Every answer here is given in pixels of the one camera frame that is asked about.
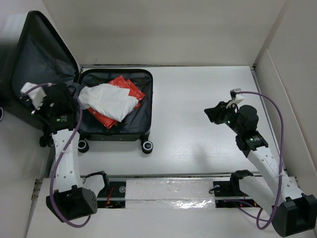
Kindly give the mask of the black suitcase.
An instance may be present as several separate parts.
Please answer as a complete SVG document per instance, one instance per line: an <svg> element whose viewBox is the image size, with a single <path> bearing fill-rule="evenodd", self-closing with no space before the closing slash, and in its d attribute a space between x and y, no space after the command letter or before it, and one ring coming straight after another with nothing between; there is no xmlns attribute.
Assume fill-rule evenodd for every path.
<svg viewBox="0 0 317 238"><path fill-rule="evenodd" d="M78 144L82 153L89 150L88 141L92 140L140 140L142 151L152 152L149 135L153 76L143 69L93 68L82 72L60 35L41 12L30 11L7 19L0 36L0 108L41 130L41 147L53 146L52 134L48 120L34 112L33 105L22 96L20 90L25 83L65 83L80 90L110 83L117 77L122 77L143 97L135 110L111 128L102 125L91 112L84 111Z"/></svg>

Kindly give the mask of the red white patterned cloth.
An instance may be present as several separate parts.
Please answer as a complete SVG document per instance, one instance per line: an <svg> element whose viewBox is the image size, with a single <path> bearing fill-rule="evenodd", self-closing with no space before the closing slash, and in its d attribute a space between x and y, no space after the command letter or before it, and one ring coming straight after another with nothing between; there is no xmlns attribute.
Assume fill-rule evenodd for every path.
<svg viewBox="0 0 317 238"><path fill-rule="evenodd" d="M145 94L121 75L108 84L91 88L88 96L89 112L109 129L138 108Z"/></svg>

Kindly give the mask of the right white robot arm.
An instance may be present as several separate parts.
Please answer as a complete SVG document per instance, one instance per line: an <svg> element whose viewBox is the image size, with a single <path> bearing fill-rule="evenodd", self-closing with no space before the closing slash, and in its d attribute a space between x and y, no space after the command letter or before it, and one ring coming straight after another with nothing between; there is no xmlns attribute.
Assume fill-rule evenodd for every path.
<svg viewBox="0 0 317 238"><path fill-rule="evenodd" d="M269 215L273 228L283 238L314 229L317 199L298 188L273 157L268 143L257 130L257 110L250 105L238 108L229 104L221 101L204 112L210 122L225 124L236 133L237 147L266 182L261 184L248 170L236 171L230 178L230 192L252 198Z"/></svg>

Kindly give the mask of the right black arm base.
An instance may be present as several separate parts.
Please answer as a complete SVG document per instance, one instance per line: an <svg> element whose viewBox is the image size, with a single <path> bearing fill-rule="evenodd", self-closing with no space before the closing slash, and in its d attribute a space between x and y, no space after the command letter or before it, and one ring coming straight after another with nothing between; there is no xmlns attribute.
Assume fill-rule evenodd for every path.
<svg viewBox="0 0 317 238"><path fill-rule="evenodd" d="M228 180L213 181L209 194L214 196L216 208L260 208L248 195L233 190Z"/></svg>

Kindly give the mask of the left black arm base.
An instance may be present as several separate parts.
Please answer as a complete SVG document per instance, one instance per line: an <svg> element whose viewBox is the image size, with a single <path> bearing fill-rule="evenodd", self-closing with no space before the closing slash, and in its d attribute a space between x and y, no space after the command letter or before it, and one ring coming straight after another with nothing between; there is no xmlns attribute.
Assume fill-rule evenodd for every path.
<svg viewBox="0 0 317 238"><path fill-rule="evenodd" d="M101 176L83 179L83 187L94 192L93 208L125 208L126 181L110 180L106 186Z"/></svg>

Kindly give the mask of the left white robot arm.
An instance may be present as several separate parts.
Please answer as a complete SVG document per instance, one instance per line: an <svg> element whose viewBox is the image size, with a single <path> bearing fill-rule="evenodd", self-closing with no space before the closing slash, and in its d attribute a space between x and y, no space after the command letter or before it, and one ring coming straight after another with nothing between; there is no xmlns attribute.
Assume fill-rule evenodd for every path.
<svg viewBox="0 0 317 238"><path fill-rule="evenodd" d="M83 112L75 90L64 83L53 84L44 98L44 111L55 146L46 205L61 222L82 228L97 212L97 196L106 196L112 189L105 171L80 176L78 130Z"/></svg>

